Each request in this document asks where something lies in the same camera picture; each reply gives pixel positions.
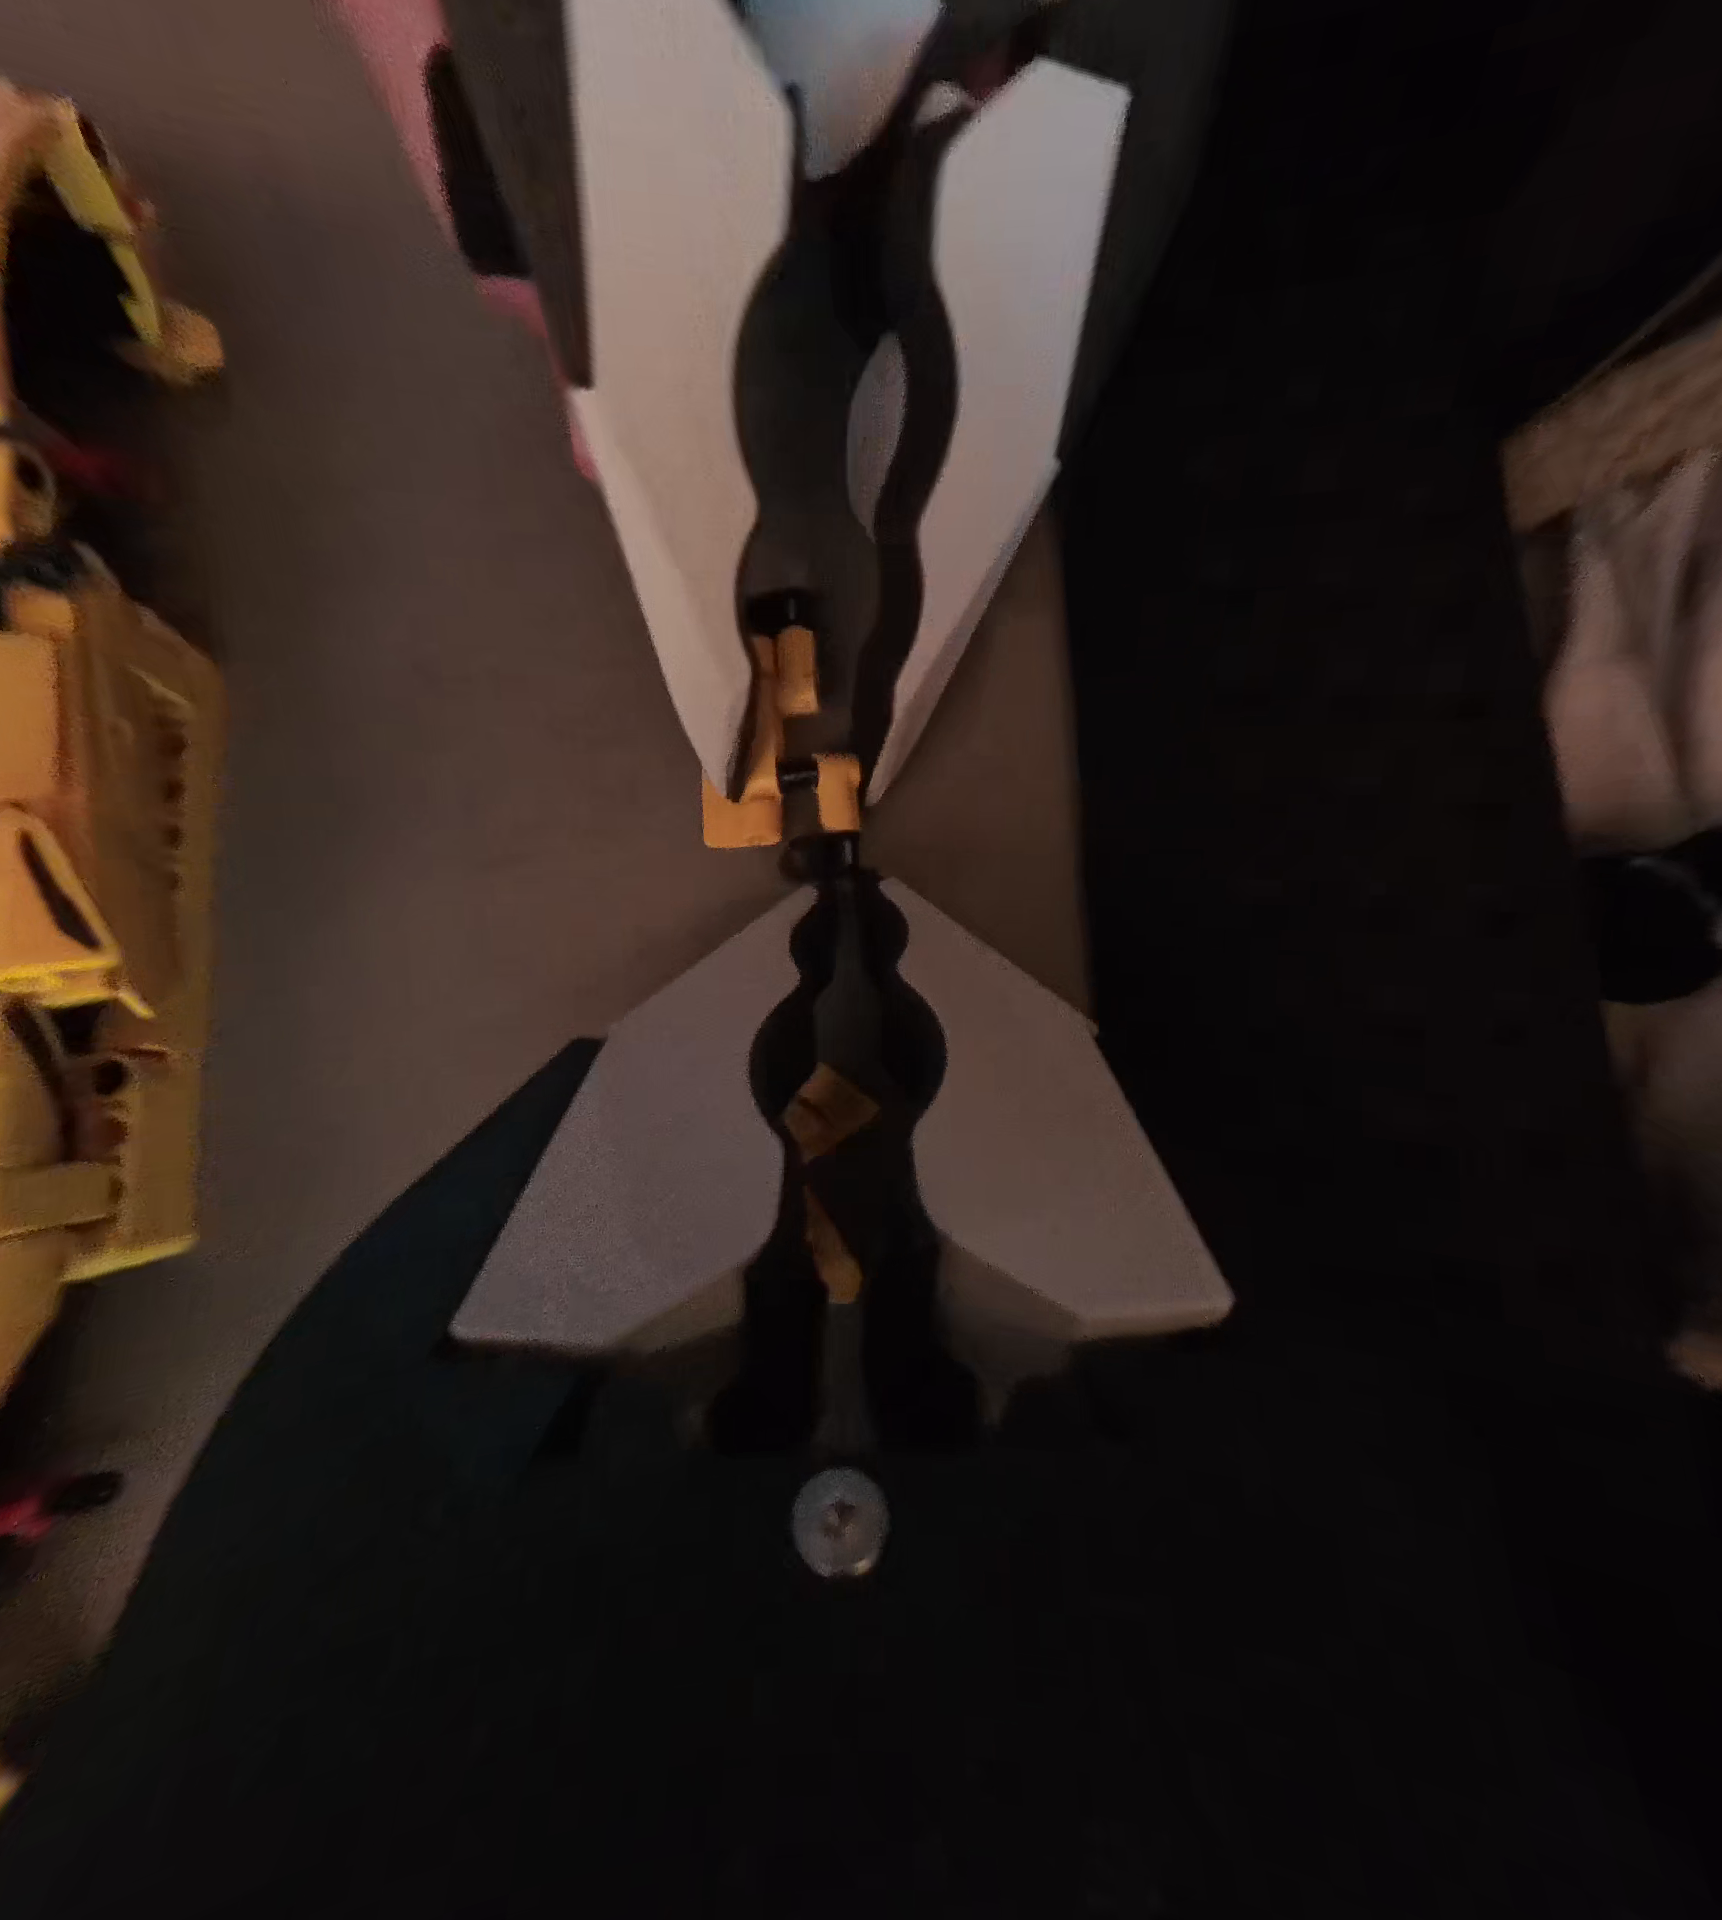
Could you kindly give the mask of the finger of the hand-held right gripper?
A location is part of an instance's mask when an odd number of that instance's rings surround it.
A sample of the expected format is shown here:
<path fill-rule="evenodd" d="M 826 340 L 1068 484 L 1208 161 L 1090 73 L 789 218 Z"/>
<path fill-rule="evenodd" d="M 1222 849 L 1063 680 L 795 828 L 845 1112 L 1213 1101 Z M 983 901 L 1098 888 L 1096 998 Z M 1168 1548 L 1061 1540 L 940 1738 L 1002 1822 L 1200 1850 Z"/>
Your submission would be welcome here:
<path fill-rule="evenodd" d="M 876 131 L 870 3 L 565 6 L 593 381 L 575 417 L 706 779 L 779 788 L 748 606 L 855 623 L 867 354 L 817 187 Z"/>
<path fill-rule="evenodd" d="M 904 771 L 1061 472 L 1128 108 L 1127 85 L 1039 58 L 912 135 L 885 251 L 902 407 L 861 653 L 870 803 Z"/>

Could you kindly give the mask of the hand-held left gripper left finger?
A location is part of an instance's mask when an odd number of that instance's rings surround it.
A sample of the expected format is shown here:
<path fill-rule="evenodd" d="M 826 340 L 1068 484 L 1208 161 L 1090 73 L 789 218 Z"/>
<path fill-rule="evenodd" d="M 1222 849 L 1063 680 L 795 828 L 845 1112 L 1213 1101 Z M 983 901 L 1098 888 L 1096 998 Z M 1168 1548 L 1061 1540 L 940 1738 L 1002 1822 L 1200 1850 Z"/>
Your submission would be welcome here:
<path fill-rule="evenodd" d="M 597 1045 L 468 1284 L 468 1349 L 595 1368 L 708 1336 L 739 1312 L 718 1437 L 826 1441 L 826 1288 L 807 1246 L 790 1090 L 758 1037 L 814 1053 L 850 880 L 802 888 L 627 1011 Z"/>

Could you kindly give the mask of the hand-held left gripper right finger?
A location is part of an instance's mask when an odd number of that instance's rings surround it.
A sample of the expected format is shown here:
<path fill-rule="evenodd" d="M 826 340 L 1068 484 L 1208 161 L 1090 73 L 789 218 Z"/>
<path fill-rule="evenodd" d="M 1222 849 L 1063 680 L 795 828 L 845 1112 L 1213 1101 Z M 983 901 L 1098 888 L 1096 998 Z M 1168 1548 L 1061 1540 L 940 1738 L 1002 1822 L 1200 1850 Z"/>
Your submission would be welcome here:
<path fill-rule="evenodd" d="M 874 1448 L 971 1448 L 1076 1349 L 1233 1309 L 1090 1020 L 874 874 L 849 878 L 849 1268 Z"/>

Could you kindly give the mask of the yellow brick beam assembly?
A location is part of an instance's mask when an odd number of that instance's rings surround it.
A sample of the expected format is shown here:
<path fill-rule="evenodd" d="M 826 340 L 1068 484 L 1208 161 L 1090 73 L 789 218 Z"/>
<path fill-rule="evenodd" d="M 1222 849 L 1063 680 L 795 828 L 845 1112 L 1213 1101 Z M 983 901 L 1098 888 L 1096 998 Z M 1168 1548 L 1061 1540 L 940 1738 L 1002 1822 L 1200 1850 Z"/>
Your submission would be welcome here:
<path fill-rule="evenodd" d="M 703 779 L 703 836 L 716 852 L 783 849 L 814 832 L 861 832 L 865 768 L 849 750 L 814 746 L 825 714 L 820 608 L 802 587 L 748 599 L 753 685 L 736 783 Z"/>

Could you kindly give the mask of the grey desk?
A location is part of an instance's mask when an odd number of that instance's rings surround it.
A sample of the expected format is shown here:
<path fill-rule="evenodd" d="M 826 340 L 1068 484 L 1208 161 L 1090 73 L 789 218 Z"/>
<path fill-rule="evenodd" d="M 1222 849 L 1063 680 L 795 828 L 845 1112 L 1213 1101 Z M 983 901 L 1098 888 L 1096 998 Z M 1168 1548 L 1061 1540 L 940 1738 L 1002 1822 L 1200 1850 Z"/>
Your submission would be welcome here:
<path fill-rule="evenodd" d="M 298 1301 L 567 1040 L 767 909 L 699 770 L 545 352 L 442 231 L 332 3 L 0 3 L 158 207 L 213 388 L 142 395 L 135 550 L 222 660 L 201 1242 L 69 1308 L 38 1440 L 124 1498 L 0 1601 L 35 1765 L 155 1533 Z"/>

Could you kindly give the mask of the person's right hand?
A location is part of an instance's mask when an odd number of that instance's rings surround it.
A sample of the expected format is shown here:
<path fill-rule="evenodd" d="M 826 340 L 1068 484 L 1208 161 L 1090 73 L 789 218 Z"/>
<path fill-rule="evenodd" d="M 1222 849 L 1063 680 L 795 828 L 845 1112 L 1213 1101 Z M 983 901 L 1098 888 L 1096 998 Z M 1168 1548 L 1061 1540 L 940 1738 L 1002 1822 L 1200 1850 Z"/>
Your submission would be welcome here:
<path fill-rule="evenodd" d="M 462 260 L 477 294 L 493 314 L 522 325 L 540 346 L 561 392 L 575 465 L 584 479 L 597 482 L 599 470 L 569 400 L 570 386 L 550 340 L 538 284 L 461 84 L 442 3 L 336 2 L 332 12 L 389 113 L 439 231 Z"/>

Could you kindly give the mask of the small yellow brick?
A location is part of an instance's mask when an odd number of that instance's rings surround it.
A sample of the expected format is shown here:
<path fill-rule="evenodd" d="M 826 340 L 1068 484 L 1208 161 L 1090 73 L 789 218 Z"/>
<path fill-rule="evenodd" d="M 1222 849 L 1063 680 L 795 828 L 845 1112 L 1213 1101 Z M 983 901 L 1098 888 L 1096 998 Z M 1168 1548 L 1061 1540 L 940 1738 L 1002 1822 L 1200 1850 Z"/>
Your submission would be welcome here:
<path fill-rule="evenodd" d="M 861 1301 L 867 1273 L 808 1174 L 878 1116 L 873 1094 L 829 1063 L 817 1063 L 789 1101 L 783 1124 L 800 1162 L 802 1240 L 832 1308 Z"/>

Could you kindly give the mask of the black jacket with fleece lining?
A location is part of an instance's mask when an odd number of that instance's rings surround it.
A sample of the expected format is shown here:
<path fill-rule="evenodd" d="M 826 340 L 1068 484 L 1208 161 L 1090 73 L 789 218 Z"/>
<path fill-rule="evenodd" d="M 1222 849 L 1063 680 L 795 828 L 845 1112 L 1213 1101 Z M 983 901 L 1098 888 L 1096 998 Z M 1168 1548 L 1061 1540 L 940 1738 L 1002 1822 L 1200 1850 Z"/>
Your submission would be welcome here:
<path fill-rule="evenodd" d="M 1503 439 L 1722 247 L 1722 3 L 1239 3 L 1192 211 L 1189 478 Z"/>

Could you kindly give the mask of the white sweatshirt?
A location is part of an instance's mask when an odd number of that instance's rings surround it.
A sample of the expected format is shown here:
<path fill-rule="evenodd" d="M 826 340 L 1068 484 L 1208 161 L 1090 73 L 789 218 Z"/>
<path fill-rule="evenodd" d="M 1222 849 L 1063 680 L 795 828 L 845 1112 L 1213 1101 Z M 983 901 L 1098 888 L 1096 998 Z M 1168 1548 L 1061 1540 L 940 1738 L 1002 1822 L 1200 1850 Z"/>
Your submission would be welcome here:
<path fill-rule="evenodd" d="M 1578 510 L 1544 711 L 1583 856 L 1722 825 L 1722 445 Z M 1722 977 L 1604 1010 L 1665 1253 L 1674 1361 L 1722 1389 Z"/>

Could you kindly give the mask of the yellow toy brick car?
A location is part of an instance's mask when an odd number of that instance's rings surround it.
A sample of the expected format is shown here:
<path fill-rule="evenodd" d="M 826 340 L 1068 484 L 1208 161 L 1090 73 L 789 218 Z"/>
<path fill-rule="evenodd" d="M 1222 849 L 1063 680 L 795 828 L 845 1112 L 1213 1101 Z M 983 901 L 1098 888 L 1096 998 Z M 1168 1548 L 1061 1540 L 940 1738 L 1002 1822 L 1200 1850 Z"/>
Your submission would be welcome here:
<path fill-rule="evenodd" d="M 102 131 L 0 76 L 0 1411 L 70 1291 L 198 1237 L 222 681 L 77 510 L 132 473 L 84 407 L 222 367 Z"/>

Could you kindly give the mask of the black drawstring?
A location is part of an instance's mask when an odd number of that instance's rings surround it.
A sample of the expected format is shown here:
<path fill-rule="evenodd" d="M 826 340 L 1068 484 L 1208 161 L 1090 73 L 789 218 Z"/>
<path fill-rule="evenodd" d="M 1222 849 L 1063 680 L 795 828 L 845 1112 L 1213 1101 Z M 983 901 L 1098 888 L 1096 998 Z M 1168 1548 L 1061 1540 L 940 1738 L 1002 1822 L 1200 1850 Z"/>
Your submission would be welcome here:
<path fill-rule="evenodd" d="M 1655 1005 L 1722 977 L 1722 825 L 1578 860 L 1601 998 Z"/>

